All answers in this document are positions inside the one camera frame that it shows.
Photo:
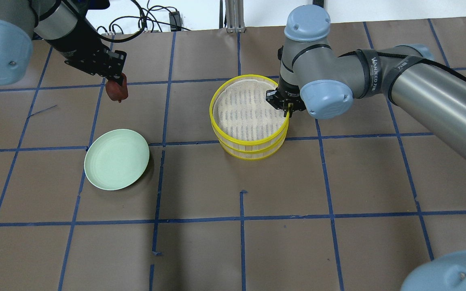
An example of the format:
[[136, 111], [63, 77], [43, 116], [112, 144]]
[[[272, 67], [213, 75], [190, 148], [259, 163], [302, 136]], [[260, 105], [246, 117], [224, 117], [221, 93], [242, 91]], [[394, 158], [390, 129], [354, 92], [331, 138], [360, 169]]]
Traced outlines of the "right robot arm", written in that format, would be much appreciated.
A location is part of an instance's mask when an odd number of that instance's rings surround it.
[[[383, 94], [394, 135], [318, 141], [340, 289], [392, 291], [387, 272], [405, 274], [409, 291], [466, 291], [466, 250], [436, 256], [431, 223], [466, 234], [466, 76], [433, 61], [419, 44], [358, 49], [336, 57], [330, 17], [316, 5], [294, 9], [279, 50], [278, 87], [267, 101], [286, 114], [307, 111], [327, 120], [358, 99]], [[403, 169], [385, 178], [385, 190], [411, 191], [413, 212], [341, 213], [340, 186], [355, 188], [378, 162], [391, 157]]]

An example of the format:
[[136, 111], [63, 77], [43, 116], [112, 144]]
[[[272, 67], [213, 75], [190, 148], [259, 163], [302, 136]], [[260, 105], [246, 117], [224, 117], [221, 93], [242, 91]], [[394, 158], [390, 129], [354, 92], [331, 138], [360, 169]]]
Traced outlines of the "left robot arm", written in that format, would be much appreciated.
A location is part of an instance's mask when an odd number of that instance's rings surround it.
[[126, 52], [112, 51], [86, 19], [107, 0], [0, 0], [0, 85], [20, 81], [33, 53], [33, 37], [44, 39], [65, 63], [122, 85]]

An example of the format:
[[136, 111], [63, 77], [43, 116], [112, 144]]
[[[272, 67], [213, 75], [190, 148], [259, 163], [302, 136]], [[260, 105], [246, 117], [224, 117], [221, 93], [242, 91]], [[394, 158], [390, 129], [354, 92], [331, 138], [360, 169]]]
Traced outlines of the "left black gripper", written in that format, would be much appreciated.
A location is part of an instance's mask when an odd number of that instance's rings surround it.
[[78, 21], [65, 36], [52, 39], [51, 46], [65, 57], [67, 65], [87, 74], [119, 80], [120, 86], [127, 85], [127, 77], [122, 72], [127, 53], [112, 51], [87, 22]]

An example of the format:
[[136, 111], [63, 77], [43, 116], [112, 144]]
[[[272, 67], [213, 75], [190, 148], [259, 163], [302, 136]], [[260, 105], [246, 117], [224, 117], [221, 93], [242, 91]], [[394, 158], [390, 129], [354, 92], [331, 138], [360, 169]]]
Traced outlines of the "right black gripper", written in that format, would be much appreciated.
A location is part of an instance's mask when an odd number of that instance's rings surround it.
[[292, 118], [294, 111], [305, 111], [306, 109], [300, 96], [299, 86], [290, 84], [284, 79], [278, 80], [276, 89], [266, 91], [265, 100], [274, 109], [287, 113], [287, 118]]

